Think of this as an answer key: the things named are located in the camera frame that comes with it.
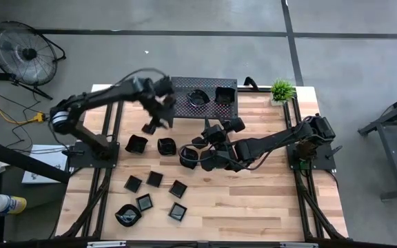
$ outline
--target small green plant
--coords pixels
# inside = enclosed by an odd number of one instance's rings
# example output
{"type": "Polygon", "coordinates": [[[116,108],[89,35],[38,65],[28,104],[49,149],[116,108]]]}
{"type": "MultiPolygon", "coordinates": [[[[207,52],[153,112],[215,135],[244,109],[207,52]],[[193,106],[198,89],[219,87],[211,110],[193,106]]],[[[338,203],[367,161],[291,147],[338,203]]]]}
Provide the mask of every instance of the small green plant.
{"type": "Polygon", "coordinates": [[[284,79],[276,79],[270,91],[274,96],[274,101],[285,102],[292,99],[295,94],[295,88],[284,79]]]}

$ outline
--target fan guard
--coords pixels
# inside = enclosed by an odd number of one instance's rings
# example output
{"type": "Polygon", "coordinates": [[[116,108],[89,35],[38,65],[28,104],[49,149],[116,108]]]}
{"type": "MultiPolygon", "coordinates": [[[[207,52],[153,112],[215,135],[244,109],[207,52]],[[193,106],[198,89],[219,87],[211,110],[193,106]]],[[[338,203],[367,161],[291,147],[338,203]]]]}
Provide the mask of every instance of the fan guard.
{"type": "Polygon", "coordinates": [[[0,68],[17,83],[44,85],[56,74],[57,61],[65,58],[57,59],[52,45],[56,44],[26,24],[1,22],[0,68]]]}

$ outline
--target black perforated tray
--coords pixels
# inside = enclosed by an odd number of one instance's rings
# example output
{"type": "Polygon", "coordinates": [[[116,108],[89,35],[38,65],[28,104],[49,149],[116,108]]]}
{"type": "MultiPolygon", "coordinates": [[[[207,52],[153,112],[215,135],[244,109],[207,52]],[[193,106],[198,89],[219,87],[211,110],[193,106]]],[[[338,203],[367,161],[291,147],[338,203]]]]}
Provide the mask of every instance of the black perforated tray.
{"type": "Polygon", "coordinates": [[[217,119],[219,117],[227,120],[238,116],[237,80],[236,79],[207,79],[192,77],[173,76],[174,91],[177,103],[175,106],[175,118],[205,118],[217,119]],[[235,89],[235,102],[231,105],[217,104],[215,100],[215,89],[217,87],[230,87],[235,89]],[[203,107],[190,105],[186,95],[192,90],[203,90],[210,98],[210,102],[203,107]]]}

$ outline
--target butcher block tabletop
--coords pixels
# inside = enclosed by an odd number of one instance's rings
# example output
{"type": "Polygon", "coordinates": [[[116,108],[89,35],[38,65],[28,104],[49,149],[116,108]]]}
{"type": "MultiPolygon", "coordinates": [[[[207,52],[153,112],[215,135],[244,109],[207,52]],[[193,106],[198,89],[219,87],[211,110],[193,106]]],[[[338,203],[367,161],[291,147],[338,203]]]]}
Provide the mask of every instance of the butcher block tabletop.
{"type": "MultiPolygon", "coordinates": [[[[92,91],[108,86],[93,85],[92,91]]],[[[296,91],[302,118],[319,113],[313,87],[296,87],[296,91]]],[[[294,111],[289,106],[295,125],[294,111]]],[[[100,107],[86,112],[84,125],[95,134],[101,133],[105,109],[100,107]]],[[[231,133],[232,141],[262,138],[285,129],[283,108],[272,107],[269,94],[266,93],[238,93],[238,114],[246,128],[237,134],[231,133]]],[[[121,144],[119,161],[112,173],[101,234],[103,240],[304,240],[294,174],[288,168],[284,147],[274,150],[265,163],[254,171],[236,173],[214,169],[206,172],[200,164],[191,170],[180,165],[178,155],[160,155],[157,140],[173,138],[177,147],[191,143],[203,131],[204,120],[176,118],[172,129],[157,129],[152,136],[141,131],[149,121],[150,117],[140,103],[124,104],[118,137],[121,144]],[[148,139],[142,155],[125,151],[128,139],[133,134],[148,139]],[[145,183],[150,171],[163,174],[159,188],[145,183]],[[124,188],[131,175],[143,181],[136,194],[124,188]],[[175,180],[187,185],[181,199],[168,191],[175,180]],[[145,194],[150,194],[153,208],[142,212],[143,217],[134,226],[120,225],[114,213],[125,204],[136,205],[136,198],[145,194]],[[181,222],[168,216],[174,202],[187,207],[181,222]]],[[[113,126],[114,115],[111,122],[110,127],[113,126]]],[[[211,125],[216,123],[218,121],[211,120],[211,125]]],[[[56,235],[67,231],[87,205],[93,171],[90,168],[82,169],[70,179],[56,235]]],[[[324,171],[313,171],[313,177],[319,207],[333,226],[347,236],[334,179],[324,171]]],[[[90,234],[95,227],[98,208],[99,204],[93,211],[90,234]]],[[[315,235],[313,213],[307,213],[311,231],[315,235]]]]}

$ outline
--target gray floor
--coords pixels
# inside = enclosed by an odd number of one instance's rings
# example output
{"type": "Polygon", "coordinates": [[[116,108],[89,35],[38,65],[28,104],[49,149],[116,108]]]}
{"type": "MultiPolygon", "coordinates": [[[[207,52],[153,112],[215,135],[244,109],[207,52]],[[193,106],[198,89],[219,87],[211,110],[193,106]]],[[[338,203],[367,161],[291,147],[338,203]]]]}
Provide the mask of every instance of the gray floor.
{"type": "MultiPolygon", "coordinates": [[[[295,32],[397,33],[395,0],[288,0],[288,4],[295,32]]],[[[39,28],[285,31],[279,0],[0,0],[0,21],[6,19],[39,28]]],[[[43,87],[55,100],[43,101],[38,110],[47,111],[94,83],[113,83],[147,66],[175,76],[236,78],[239,83],[246,76],[261,85],[270,85],[277,77],[294,81],[286,38],[47,37],[65,49],[68,59],[43,87]]],[[[396,189],[395,175],[378,135],[362,138],[356,132],[397,100],[397,40],[297,39],[296,48],[304,84],[316,88],[321,114],[337,134],[334,144],[344,146],[336,164],[349,236],[397,245],[397,201],[379,200],[381,193],[396,189]]],[[[26,105],[34,102],[30,93],[4,82],[0,93],[26,105]]],[[[1,108],[22,118],[21,107],[0,101],[1,108]]],[[[1,144],[15,140],[6,131],[9,127],[0,118],[1,144]]],[[[54,143],[45,125],[26,129],[34,143],[54,143]]],[[[72,142],[71,137],[61,138],[72,142]]],[[[59,201],[48,203],[21,214],[10,238],[48,237],[59,206],[59,201]]]]}

